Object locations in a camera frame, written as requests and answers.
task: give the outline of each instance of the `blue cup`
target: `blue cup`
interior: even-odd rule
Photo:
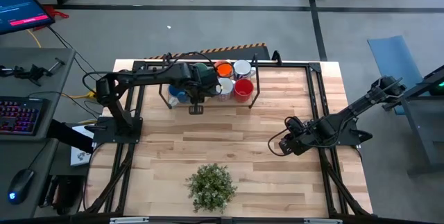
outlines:
[[[188,103],[188,96],[187,93],[183,89],[177,89],[173,85],[170,85],[168,87],[168,93],[177,98],[179,100],[179,103]]]

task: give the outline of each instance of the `orange cup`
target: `orange cup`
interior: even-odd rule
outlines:
[[[227,61],[218,61],[215,64],[217,74],[222,78],[230,78],[233,75],[233,66]]]

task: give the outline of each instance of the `red cup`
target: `red cup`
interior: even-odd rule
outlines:
[[[234,97],[236,98],[236,101],[240,103],[246,102],[248,99],[250,99],[254,89],[255,86],[250,80],[239,79],[234,84]]]

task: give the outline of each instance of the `desk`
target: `desk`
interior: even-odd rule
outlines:
[[[61,92],[74,59],[74,51],[71,49],[1,48],[0,64],[6,67],[17,65],[30,69],[31,65],[35,64],[48,69],[56,63],[54,58],[60,58],[66,65],[61,66],[52,77],[42,77],[40,80],[41,87],[34,85],[28,80],[13,77],[0,78],[0,96],[28,96],[33,92],[44,91]],[[35,96],[51,101],[42,119],[42,128],[38,132],[39,135],[45,136],[60,95],[52,93]],[[0,220],[32,218],[34,217],[40,193],[46,182],[58,141],[55,139],[48,140],[48,144],[42,151],[42,154],[32,165],[31,168],[35,171],[35,176],[26,200],[20,205],[11,205],[6,198],[10,181],[20,169],[25,169],[29,166],[33,158],[43,147],[45,140],[23,137],[22,141],[7,141],[11,139],[10,136],[1,136],[0,139]]]
[[[117,60],[115,71],[132,69],[134,60]],[[330,112],[348,105],[338,62],[322,62]],[[237,195],[224,216],[327,217],[318,151],[301,156],[277,157],[266,142],[284,129],[284,118],[296,115],[308,120],[311,104],[305,70],[259,68],[261,94],[247,107],[206,107],[190,116],[187,107],[168,110],[158,86],[145,88],[141,117],[144,127],[136,145],[125,215],[217,216],[218,212],[193,213],[185,178],[200,165],[228,165]],[[134,93],[134,105],[137,88]],[[92,162],[87,204],[99,196],[111,174],[116,145],[106,144]],[[350,147],[337,148],[343,181],[362,207],[371,212],[361,161]],[[114,204],[120,186],[114,195]],[[337,190],[332,187],[339,209]]]

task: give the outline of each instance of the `computer mouse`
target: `computer mouse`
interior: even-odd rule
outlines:
[[[10,204],[17,205],[25,201],[33,178],[34,171],[30,169],[22,169],[14,175],[8,190]]]

